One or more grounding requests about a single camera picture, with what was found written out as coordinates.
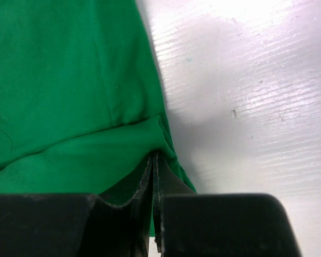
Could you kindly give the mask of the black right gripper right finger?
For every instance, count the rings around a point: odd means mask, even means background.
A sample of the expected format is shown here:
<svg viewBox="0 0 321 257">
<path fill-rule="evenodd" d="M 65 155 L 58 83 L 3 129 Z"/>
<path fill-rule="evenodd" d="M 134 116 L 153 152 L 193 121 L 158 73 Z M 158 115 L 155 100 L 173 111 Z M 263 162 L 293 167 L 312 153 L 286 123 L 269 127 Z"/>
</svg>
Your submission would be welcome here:
<svg viewBox="0 0 321 257">
<path fill-rule="evenodd" d="M 153 220 L 162 256 L 300 256 L 281 202 L 265 193 L 198 194 L 154 155 Z"/>
</svg>

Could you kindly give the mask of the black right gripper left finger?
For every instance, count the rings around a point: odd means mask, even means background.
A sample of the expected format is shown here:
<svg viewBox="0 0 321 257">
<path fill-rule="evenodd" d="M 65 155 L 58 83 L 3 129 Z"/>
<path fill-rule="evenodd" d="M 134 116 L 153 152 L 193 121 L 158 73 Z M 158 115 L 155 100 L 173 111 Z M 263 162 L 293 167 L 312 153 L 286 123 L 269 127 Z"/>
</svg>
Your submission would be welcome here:
<svg viewBox="0 0 321 257">
<path fill-rule="evenodd" d="M 0 194 L 0 256 L 147 256 L 152 155 L 101 194 Z"/>
</svg>

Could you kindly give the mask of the green t shirt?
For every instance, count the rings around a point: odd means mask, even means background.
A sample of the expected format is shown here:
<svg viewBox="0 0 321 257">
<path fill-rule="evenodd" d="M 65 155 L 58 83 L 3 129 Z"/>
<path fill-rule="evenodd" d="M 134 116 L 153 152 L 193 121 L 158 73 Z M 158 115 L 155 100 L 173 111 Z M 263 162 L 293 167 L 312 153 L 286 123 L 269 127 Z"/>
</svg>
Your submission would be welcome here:
<svg viewBox="0 0 321 257">
<path fill-rule="evenodd" d="M 154 151 L 192 187 L 135 1 L 0 1 L 0 193 L 100 194 Z"/>
</svg>

